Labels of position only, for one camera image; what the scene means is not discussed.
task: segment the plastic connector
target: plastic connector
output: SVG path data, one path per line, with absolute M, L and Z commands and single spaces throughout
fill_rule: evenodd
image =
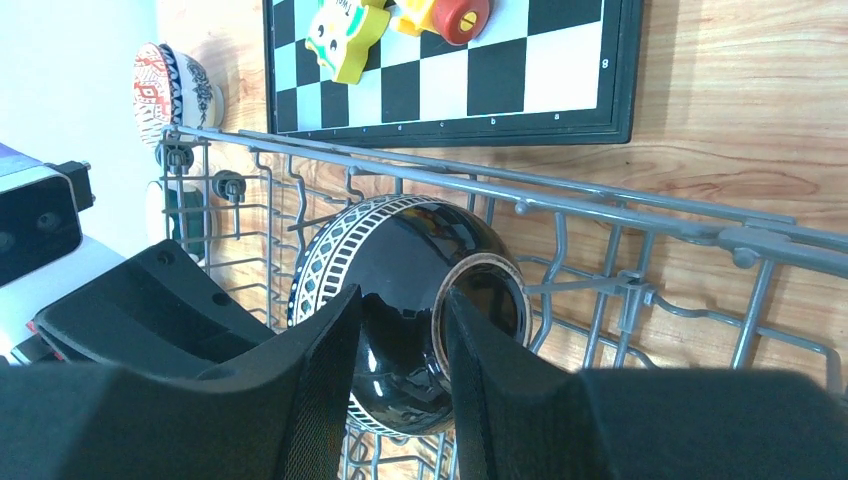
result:
M 88 162 L 71 161 L 61 165 L 54 165 L 52 163 L 45 165 L 68 177 L 71 181 L 71 188 L 77 204 L 77 212 L 82 212 L 94 205 L 94 195 L 91 193 L 91 181 L 88 178 L 88 171 L 91 169 L 91 165 Z

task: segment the wood grain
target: wood grain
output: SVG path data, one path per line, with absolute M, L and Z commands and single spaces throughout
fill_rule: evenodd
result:
M 223 128 L 264 131 L 260 2 L 160 1 L 158 17 L 161 40 L 195 56 L 223 88 L 227 96 Z M 846 25 L 848 9 L 842 0 L 648 1 L 630 144 L 406 152 L 788 214 L 802 225 L 846 232 Z M 256 171 L 242 149 L 215 147 L 211 158 L 213 170 Z M 272 160 L 276 174 L 282 173 L 280 160 Z M 343 192 L 339 168 L 303 160 L 295 160 L 295 166 L 316 188 Z M 376 177 L 357 178 L 354 184 L 367 194 L 391 185 Z M 409 190 L 463 201 L 429 186 L 410 185 Z M 265 198 L 258 187 L 251 195 L 257 201 Z M 296 206 L 292 192 L 274 201 L 289 212 Z M 307 214 L 313 217 L 337 209 L 313 202 Z M 223 223 L 231 225 L 231 219 L 223 217 Z M 261 212 L 246 212 L 242 220 L 249 229 L 267 226 Z M 494 226 L 515 254 L 553 253 L 550 215 L 517 216 L 503 205 Z M 610 226 L 581 219 L 569 220 L 568 226 L 567 263 L 597 269 Z M 640 245 L 639 234 L 626 232 L 619 268 L 635 265 Z M 257 256 L 264 246 L 259 237 L 227 241 L 218 254 Z M 655 253 L 649 279 L 665 298 L 689 308 L 745 311 L 756 272 L 737 269 L 725 252 L 660 238 Z M 848 283 L 797 268 L 779 270 L 766 323 L 837 348 L 845 376 Z M 525 273 L 529 281 L 537 281 L 542 271 L 529 266 Z M 222 281 L 253 283 L 263 275 L 261 265 L 231 268 Z M 277 287 L 285 290 L 287 285 Z M 240 292 L 237 298 L 251 307 L 265 301 L 264 291 L 256 289 Z M 555 310 L 585 325 L 593 303 L 590 292 L 561 294 L 555 298 Z M 610 306 L 605 330 L 616 335 L 619 302 L 613 300 Z M 661 365 L 718 366 L 730 360 L 736 339 L 730 327 L 679 319 L 656 308 L 641 320 L 636 342 Z M 574 369 L 584 346 L 585 339 L 555 328 L 542 355 Z M 821 356 L 769 340 L 760 340 L 757 346 L 755 366 L 793 368 L 823 381 Z M 608 364 L 613 354 L 602 349 L 600 364 Z M 408 478 L 413 472 L 400 467 L 385 475 Z

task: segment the black square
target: black square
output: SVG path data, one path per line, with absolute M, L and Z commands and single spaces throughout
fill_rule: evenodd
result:
M 451 45 L 441 35 L 431 32 L 421 34 L 421 58 L 435 57 L 445 53 L 468 49 L 468 45 Z
M 274 48 L 294 41 L 294 0 L 274 5 Z
M 297 130 L 297 89 L 290 88 L 277 92 L 276 109 L 277 132 L 294 132 Z
M 347 84 L 321 82 L 321 128 L 346 127 L 348 118 Z
M 469 49 L 468 115 L 523 111 L 526 64 L 526 38 Z
M 527 33 L 562 30 L 601 20 L 603 0 L 532 0 L 527 15 Z
M 298 87 L 321 81 L 321 66 L 318 65 L 318 56 L 312 50 L 307 50 L 305 43 L 306 40 L 298 40 L 295 44 L 295 68 L 297 69 Z
M 368 49 L 368 60 L 365 61 L 365 68 L 363 71 L 367 72 L 369 70 L 374 70 L 376 68 L 380 68 L 380 41 L 377 40 L 377 43 L 371 45 L 371 48 Z
M 421 116 L 421 64 L 402 63 L 380 70 L 383 123 L 409 122 Z

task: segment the glossy black bowl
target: glossy black bowl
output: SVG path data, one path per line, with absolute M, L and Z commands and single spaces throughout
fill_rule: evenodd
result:
M 296 268 L 289 325 L 358 283 L 363 331 L 350 416 L 392 436 L 453 426 L 442 304 L 457 286 L 502 331 L 527 346 L 531 307 L 506 246 L 473 213 L 431 197 L 388 195 L 340 212 Z

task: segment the chessboard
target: chessboard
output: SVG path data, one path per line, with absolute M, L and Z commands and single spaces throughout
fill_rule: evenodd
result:
M 642 0 L 492 2 L 463 46 L 389 27 L 347 85 L 304 46 L 318 0 L 265 0 L 268 131 L 375 148 L 628 142 Z

